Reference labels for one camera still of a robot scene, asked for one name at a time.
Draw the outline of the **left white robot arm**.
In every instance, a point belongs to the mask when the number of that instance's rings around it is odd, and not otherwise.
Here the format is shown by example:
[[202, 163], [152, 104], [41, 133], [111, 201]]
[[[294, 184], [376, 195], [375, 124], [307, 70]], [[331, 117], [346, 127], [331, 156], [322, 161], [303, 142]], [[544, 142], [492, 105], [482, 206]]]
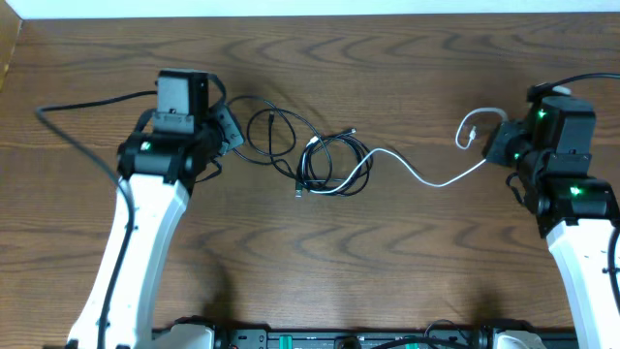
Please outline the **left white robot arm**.
[[202, 123], [192, 114], [145, 111], [118, 148], [117, 201], [93, 288], [69, 348], [217, 348], [226, 337], [201, 320], [164, 330], [153, 312], [176, 227], [207, 163], [243, 144], [227, 106]]

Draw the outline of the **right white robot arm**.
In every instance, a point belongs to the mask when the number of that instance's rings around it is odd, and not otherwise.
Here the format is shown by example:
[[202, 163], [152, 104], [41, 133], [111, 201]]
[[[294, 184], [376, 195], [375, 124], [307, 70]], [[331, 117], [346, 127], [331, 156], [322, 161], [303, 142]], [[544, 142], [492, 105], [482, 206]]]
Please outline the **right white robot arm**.
[[560, 271], [581, 348], [619, 345], [619, 205], [588, 174], [590, 121], [504, 121], [483, 151], [513, 168], [512, 192], [532, 213]]

